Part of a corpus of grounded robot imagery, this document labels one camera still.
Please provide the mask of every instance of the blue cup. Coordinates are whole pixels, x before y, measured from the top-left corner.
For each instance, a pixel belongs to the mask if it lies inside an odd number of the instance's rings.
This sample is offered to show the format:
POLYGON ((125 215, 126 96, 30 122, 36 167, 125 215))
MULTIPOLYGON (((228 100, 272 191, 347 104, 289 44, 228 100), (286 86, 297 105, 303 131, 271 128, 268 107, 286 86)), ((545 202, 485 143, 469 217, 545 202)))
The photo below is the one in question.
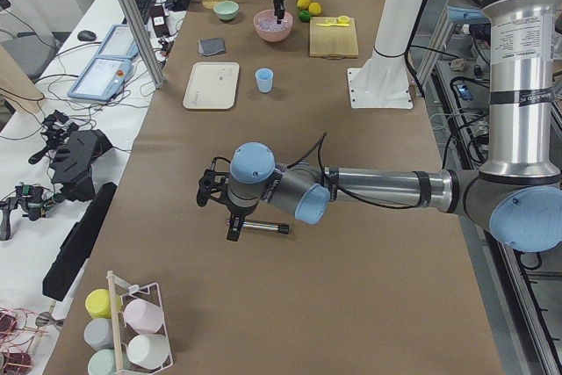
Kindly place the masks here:
POLYGON ((273 71, 269 68, 261 68, 256 71, 257 88, 263 94, 271 91, 273 88, 273 71))

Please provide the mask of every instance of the blue joint cap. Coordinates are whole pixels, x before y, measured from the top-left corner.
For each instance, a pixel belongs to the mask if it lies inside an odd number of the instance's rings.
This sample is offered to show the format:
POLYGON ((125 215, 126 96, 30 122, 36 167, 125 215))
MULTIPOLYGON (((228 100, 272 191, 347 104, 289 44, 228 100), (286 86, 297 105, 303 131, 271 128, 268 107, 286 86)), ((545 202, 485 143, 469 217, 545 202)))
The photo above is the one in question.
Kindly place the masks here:
POLYGON ((540 252, 562 241, 562 191, 533 186, 506 197, 490 217, 490 233, 522 252, 540 252))
POLYGON ((330 201, 328 189, 313 184, 302 196, 295 210, 295 219, 308 224, 316 224, 324 215, 330 201))
POLYGON ((275 169, 275 157, 259 142, 248 142, 236 149, 230 163, 230 175, 242 184, 259 184, 275 169))
POLYGON ((447 16, 453 24, 489 24, 489 19, 480 9, 447 6, 447 16))

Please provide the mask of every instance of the green bowl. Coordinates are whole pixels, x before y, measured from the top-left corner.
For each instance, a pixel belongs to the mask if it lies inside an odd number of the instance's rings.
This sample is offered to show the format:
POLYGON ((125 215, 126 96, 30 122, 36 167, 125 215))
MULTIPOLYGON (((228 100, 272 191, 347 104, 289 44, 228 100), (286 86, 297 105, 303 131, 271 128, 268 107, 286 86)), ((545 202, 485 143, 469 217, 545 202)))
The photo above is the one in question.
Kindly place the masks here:
POLYGON ((236 18, 239 9, 238 3, 233 2, 232 0, 218 2, 213 7, 214 13, 223 21, 230 21, 231 19, 236 18))

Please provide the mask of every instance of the blue framed tablet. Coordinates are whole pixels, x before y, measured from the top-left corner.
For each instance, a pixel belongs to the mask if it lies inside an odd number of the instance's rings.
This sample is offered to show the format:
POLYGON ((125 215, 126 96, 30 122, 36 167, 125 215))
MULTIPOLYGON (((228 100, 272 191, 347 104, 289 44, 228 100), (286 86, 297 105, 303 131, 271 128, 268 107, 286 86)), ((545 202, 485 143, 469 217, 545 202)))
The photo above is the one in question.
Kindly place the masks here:
POLYGON ((126 57, 132 60, 139 53, 129 25, 113 25, 97 50, 96 56, 126 57))
POLYGON ((68 97, 107 102, 119 92, 131 67, 131 61, 124 57, 95 56, 68 92, 68 97))

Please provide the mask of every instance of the yellow cutting board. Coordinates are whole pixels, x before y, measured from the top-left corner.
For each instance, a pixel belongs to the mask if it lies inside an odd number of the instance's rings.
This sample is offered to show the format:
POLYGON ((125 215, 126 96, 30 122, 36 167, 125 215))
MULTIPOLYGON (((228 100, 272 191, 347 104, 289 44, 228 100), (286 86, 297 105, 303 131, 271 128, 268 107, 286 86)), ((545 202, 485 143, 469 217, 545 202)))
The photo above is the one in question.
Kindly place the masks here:
POLYGON ((310 20, 310 56, 341 59, 359 57, 355 19, 349 26, 317 26, 325 23, 327 17, 314 17, 310 20))

